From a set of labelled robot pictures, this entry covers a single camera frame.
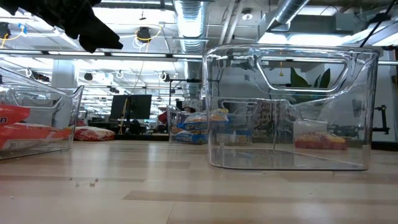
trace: ceiling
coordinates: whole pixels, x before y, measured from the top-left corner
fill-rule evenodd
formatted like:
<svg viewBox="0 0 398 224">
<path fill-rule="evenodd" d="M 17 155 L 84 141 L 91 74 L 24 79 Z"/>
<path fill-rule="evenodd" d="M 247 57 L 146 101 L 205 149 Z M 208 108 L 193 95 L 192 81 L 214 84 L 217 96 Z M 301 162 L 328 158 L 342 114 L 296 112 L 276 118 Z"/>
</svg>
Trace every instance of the ceiling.
<svg viewBox="0 0 398 224">
<path fill-rule="evenodd" d="M 113 0 L 103 0 L 103 2 L 112 2 Z M 123 3 L 130 0 L 118 0 Z M 277 0 L 242 0 L 245 9 L 249 9 L 252 19 L 243 20 L 239 13 L 239 20 L 234 31 L 232 44 L 256 43 L 263 34 L 259 33 L 258 25 L 264 14 L 276 9 Z M 210 49 L 217 46 L 220 41 L 223 21 L 227 14 L 227 8 L 230 5 L 229 0 L 205 1 L 206 7 L 206 48 Z M 371 9 L 386 6 L 391 1 L 387 0 L 312 0 L 300 12 L 301 15 L 322 15 L 333 16 L 335 14 L 352 14 L 358 12 L 358 15 Z M 124 45 L 122 50 L 99 49 L 102 52 L 147 52 L 147 53 L 171 53 L 180 54 L 180 41 L 176 25 L 176 15 L 173 11 L 155 10 L 155 9 L 126 9 L 126 8 L 105 8 L 94 7 L 95 15 L 110 27 L 121 38 Z M 26 32 L 14 40 L 5 41 L 3 49 L 24 49 L 24 50 L 52 50 L 52 51 L 84 51 L 77 40 L 72 40 L 63 34 L 63 30 L 52 27 L 42 19 L 32 16 L 30 13 L 19 10 L 12 17 L 6 11 L 0 8 L 0 21 L 10 22 L 11 37 L 16 37 L 21 33 L 21 25 L 26 28 Z M 136 32 L 140 27 L 149 27 L 152 36 L 155 36 L 149 44 L 141 44 L 136 40 Z M 125 93 L 130 93 L 133 86 L 165 87 L 165 89 L 143 89 L 136 88 L 134 94 L 153 94 L 160 95 L 162 99 L 156 101 L 162 106 L 168 104 L 169 91 L 166 89 L 169 84 L 159 79 L 162 72 L 168 73 L 172 78 L 186 78 L 184 72 L 185 63 L 183 60 L 166 61 L 141 61 L 141 60 L 106 60 L 106 59 L 75 59 L 75 64 L 80 69 L 80 85 L 109 85 L 107 82 L 116 86 L 125 86 L 120 88 Z M 53 59 L 52 58 L 24 58 L 24 57 L 3 57 L 0 60 L 2 66 L 11 68 L 22 75 L 25 75 L 26 69 L 35 70 L 44 73 L 51 78 Z M 98 74 L 99 77 L 106 77 L 93 81 L 86 81 L 84 74 L 91 72 Z M 182 90 L 177 90 L 175 98 L 184 97 L 184 85 Z M 95 107 L 95 104 L 102 108 L 110 106 L 109 100 L 96 100 L 98 97 L 112 95 L 107 88 L 87 88 L 83 99 L 83 105 Z"/>
</svg>

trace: wooden table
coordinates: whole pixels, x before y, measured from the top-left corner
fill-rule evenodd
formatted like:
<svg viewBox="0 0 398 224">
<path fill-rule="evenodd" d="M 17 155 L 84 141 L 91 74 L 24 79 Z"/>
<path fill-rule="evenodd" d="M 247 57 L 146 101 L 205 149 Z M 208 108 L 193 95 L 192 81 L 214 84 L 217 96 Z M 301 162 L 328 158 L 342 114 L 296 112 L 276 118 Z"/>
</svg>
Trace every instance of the wooden table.
<svg viewBox="0 0 398 224">
<path fill-rule="evenodd" d="M 369 171 L 335 173 L 236 172 L 208 165 L 206 154 L 168 142 L 77 142 L 2 161 L 0 223 L 398 223 L 396 152 L 374 151 Z"/>
</svg>

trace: clear plastic bin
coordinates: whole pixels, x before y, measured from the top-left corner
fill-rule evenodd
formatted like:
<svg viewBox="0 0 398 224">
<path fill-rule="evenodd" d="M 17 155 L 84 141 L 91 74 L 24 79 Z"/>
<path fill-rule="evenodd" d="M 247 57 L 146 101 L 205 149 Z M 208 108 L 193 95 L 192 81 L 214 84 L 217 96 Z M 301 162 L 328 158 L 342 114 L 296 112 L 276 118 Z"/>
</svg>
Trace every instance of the clear plastic bin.
<svg viewBox="0 0 398 224">
<path fill-rule="evenodd" d="M 184 121 L 189 116 L 202 118 L 200 130 L 187 128 Z M 207 143 L 207 122 L 205 113 L 188 113 L 180 111 L 174 106 L 167 107 L 167 124 L 169 127 L 169 141 L 187 144 L 206 144 Z"/>
<path fill-rule="evenodd" d="M 0 159 L 70 149 L 82 94 L 0 68 Z"/>
<path fill-rule="evenodd" d="M 368 169 L 378 57 L 369 49 L 291 45 L 207 51 L 207 116 L 228 110 L 228 125 L 208 120 L 211 165 Z"/>
</svg>

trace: wooden tabletop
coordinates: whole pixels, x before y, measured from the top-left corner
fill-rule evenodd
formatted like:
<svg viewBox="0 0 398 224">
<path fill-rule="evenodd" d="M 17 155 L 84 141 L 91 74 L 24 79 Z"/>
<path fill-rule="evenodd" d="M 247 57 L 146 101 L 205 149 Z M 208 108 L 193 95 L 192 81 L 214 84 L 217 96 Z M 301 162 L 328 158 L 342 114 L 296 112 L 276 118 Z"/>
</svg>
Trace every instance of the wooden tabletop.
<svg viewBox="0 0 398 224">
<path fill-rule="evenodd" d="M 76 142 L 0 162 L 1 224 L 398 223 L 398 153 L 366 172 L 238 172 L 206 146 Z"/>
</svg>

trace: computer monitor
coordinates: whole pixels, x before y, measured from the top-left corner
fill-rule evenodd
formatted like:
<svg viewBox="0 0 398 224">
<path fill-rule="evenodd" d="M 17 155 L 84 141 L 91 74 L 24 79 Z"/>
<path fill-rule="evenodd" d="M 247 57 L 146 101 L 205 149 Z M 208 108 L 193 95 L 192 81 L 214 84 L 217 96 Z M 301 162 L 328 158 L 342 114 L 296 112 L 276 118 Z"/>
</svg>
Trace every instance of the computer monitor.
<svg viewBox="0 0 398 224">
<path fill-rule="evenodd" d="M 130 119 L 149 119 L 152 95 L 116 95 L 113 96 L 111 119 L 121 119 L 123 108 L 129 109 Z"/>
</svg>

